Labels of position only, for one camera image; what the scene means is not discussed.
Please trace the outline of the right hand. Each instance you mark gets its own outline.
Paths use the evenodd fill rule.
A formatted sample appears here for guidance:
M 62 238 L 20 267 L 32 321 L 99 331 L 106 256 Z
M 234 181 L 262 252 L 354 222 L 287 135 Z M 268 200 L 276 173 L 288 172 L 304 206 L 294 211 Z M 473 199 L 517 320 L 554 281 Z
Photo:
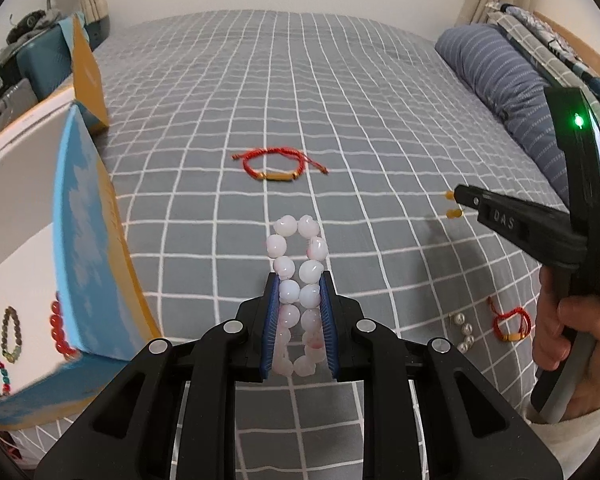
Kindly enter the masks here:
M 546 266 L 540 271 L 540 284 L 533 339 L 534 362 L 542 370 L 556 370 L 568 358 L 570 342 L 562 336 L 566 327 L 591 334 L 596 339 L 594 352 L 562 418 L 569 420 L 593 413 L 600 409 L 600 297 L 558 299 L 552 270 Z

